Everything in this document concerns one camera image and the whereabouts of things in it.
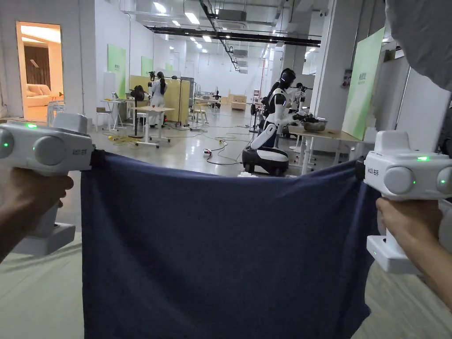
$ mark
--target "sofa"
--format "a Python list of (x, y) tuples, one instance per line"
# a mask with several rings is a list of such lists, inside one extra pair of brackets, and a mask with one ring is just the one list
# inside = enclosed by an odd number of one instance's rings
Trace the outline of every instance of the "sofa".
[(58, 94), (53, 94), (47, 85), (27, 84), (27, 106), (47, 106)]

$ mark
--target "green banner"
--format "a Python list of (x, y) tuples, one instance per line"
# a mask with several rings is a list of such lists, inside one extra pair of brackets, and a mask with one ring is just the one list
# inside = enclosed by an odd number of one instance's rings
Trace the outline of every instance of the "green banner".
[(141, 57), (141, 76), (149, 76), (149, 72), (154, 70), (154, 60)]
[(116, 94), (119, 98), (126, 98), (126, 50), (108, 44), (108, 71), (116, 74)]
[(362, 140), (366, 132), (385, 29), (358, 42), (342, 131)]

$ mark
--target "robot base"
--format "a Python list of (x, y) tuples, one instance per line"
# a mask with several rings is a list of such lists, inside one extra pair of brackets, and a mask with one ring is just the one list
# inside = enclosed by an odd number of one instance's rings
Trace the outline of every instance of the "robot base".
[(387, 243), (384, 235), (370, 235), (367, 237), (367, 250), (388, 273), (415, 274), (421, 272), (402, 253), (394, 251)]
[(254, 172), (255, 166), (260, 166), (270, 175), (283, 176), (289, 168), (289, 157), (287, 153), (276, 148), (261, 147), (253, 150), (247, 147), (242, 152), (242, 163), (245, 171)]
[(55, 223), (55, 228), (47, 238), (27, 236), (14, 247), (14, 253), (47, 255), (71, 243), (75, 236), (75, 226)]

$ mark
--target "air conditioning unit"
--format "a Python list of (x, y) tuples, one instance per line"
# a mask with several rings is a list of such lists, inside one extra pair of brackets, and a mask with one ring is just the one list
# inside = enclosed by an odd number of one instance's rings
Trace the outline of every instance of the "air conditioning unit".
[(236, 58), (247, 58), (248, 51), (246, 49), (234, 49), (232, 56)]
[(218, 10), (217, 26), (227, 29), (245, 29), (246, 12), (241, 10), (220, 9)]

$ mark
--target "navy blue towel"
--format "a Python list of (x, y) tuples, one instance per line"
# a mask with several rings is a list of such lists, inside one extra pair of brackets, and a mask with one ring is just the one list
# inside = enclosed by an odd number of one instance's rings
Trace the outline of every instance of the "navy blue towel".
[(86, 339), (350, 338), (379, 193), (345, 163), (226, 178), (96, 151), (82, 174)]

